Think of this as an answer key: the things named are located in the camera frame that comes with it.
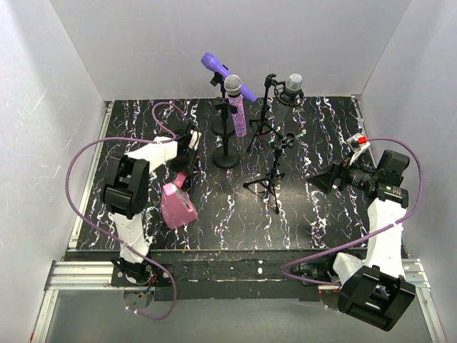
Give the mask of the pink microphone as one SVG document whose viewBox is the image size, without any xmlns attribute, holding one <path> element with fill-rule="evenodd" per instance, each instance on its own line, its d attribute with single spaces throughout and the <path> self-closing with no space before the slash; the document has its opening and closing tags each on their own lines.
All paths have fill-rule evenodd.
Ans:
<svg viewBox="0 0 457 343">
<path fill-rule="evenodd" d="M 188 175 L 186 172 L 184 171 L 180 171 L 177 175 L 176 175 L 176 178 L 174 179 L 174 184 L 178 187 L 178 188 L 182 188 L 182 186 L 184 185 L 184 183 L 186 182 L 186 179 L 188 178 Z"/>
</svg>

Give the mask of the silver microphone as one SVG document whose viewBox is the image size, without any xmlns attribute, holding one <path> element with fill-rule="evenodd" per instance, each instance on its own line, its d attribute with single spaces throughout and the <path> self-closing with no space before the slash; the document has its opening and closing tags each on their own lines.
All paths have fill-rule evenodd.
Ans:
<svg viewBox="0 0 457 343">
<path fill-rule="evenodd" d="M 305 96 L 302 90 L 302 76 L 300 74 L 291 74 L 285 81 L 282 99 L 289 106 L 300 105 Z"/>
</svg>

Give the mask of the black round-base stand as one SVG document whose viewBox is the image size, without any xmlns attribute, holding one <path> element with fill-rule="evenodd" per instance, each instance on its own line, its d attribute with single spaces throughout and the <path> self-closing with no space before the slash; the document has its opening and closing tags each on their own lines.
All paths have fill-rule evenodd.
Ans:
<svg viewBox="0 0 457 343">
<path fill-rule="evenodd" d="M 213 78 L 210 80 L 211 85 L 213 86 L 220 86 L 221 95 L 223 98 L 226 96 L 226 90 L 224 88 L 224 80 L 220 73 L 214 72 Z M 227 133 L 229 136 L 233 136 L 235 134 L 235 129 L 233 126 L 233 121 L 231 118 L 227 119 Z M 211 130 L 216 136 L 221 136 L 224 132 L 222 118 L 221 118 L 221 111 L 218 110 L 218 114 L 216 118 L 213 120 L 211 125 Z"/>
<path fill-rule="evenodd" d="M 216 97 L 214 106 L 218 111 L 221 111 L 222 123 L 222 146 L 216 148 L 212 154 L 212 160 L 219 169 L 232 169 L 239 161 L 239 152 L 236 148 L 229 146 L 229 133 L 227 119 L 229 114 L 236 114 L 237 108 L 231 105 L 229 101 L 222 97 Z"/>
</svg>

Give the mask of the purple glitter microphone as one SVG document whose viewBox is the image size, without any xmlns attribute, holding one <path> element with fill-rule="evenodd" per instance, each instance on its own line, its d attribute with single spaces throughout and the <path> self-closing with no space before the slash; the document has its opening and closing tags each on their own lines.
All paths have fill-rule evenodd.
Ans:
<svg viewBox="0 0 457 343">
<path fill-rule="evenodd" d="M 241 94 L 242 86 L 241 79 L 235 74 L 228 75 L 224 80 L 224 89 L 228 94 L 228 102 L 231 106 L 236 107 L 236 112 L 232 114 L 232 120 L 235 134 L 238 138 L 243 138 L 247 135 L 243 96 Z"/>
</svg>

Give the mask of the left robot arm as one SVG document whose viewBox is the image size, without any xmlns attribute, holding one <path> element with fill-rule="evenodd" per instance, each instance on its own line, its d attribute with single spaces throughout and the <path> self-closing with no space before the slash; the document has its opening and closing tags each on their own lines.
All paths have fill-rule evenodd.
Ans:
<svg viewBox="0 0 457 343">
<path fill-rule="evenodd" d="M 160 210 L 166 226 L 178 229 L 198 219 L 196 207 L 182 187 L 194 170 L 201 133 L 189 121 L 179 124 L 173 133 L 175 139 L 158 136 L 135 151 L 110 158 L 101 190 L 118 238 L 126 243 L 114 265 L 137 285 L 154 277 L 144 261 L 149 245 L 141 213 L 149 197 L 150 176 L 158 167 L 168 164 L 176 172 L 175 179 L 161 188 Z"/>
</svg>

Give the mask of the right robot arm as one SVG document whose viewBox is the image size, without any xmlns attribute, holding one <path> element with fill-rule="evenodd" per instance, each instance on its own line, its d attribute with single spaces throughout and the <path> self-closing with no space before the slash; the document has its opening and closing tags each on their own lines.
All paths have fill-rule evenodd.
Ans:
<svg viewBox="0 0 457 343">
<path fill-rule="evenodd" d="M 344 249 L 334 256 L 330 270 L 338 277 L 341 291 L 338 310 L 383 331 L 390 331 L 416 295 L 406 281 L 401 262 L 403 227 L 397 221 L 406 214 L 409 195 L 401 188 L 408 156 L 385 150 L 373 170 L 361 166 L 359 154 L 334 162 L 308 182 L 330 193 L 335 182 L 339 189 L 351 186 L 369 200 L 368 247 L 365 258 Z"/>
</svg>

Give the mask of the black tripod shock-mount stand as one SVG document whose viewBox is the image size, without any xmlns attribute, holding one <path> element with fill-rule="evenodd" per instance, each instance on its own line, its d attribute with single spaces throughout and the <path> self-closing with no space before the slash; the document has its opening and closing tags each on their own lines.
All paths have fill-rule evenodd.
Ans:
<svg viewBox="0 0 457 343">
<path fill-rule="evenodd" d="M 266 116 L 267 111 L 269 111 L 271 109 L 271 106 L 268 104 L 268 94 L 269 94 L 269 90 L 271 87 L 273 87 L 274 95 L 276 97 L 276 100 L 279 102 L 279 104 L 281 104 L 287 108 L 296 108 L 298 106 L 301 106 L 304 103 L 305 98 L 304 98 L 303 102 L 297 106 L 289 106 L 287 103 L 285 103 L 282 99 L 284 85 L 285 85 L 285 81 L 277 81 L 275 74 L 269 74 L 266 76 L 265 82 L 264 82 L 265 92 L 264 92 L 264 96 L 263 96 L 263 103 L 262 103 L 262 107 L 261 107 L 260 118 L 259 119 L 250 119 L 248 121 L 249 126 L 252 126 L 253 124 L 256 125 L 256 131 L 254 132 L 253 138 L 246 149 L 246 151 L 248 153 L 251 151 L 255 140 L 257 138 L 260 138 L 263 135 L 273 132 L 279 139 L 283 138 L 283 135 L 280 134 L 276 129 L 274 129 L 269 124 L 267 116 Z"/>
</svg>

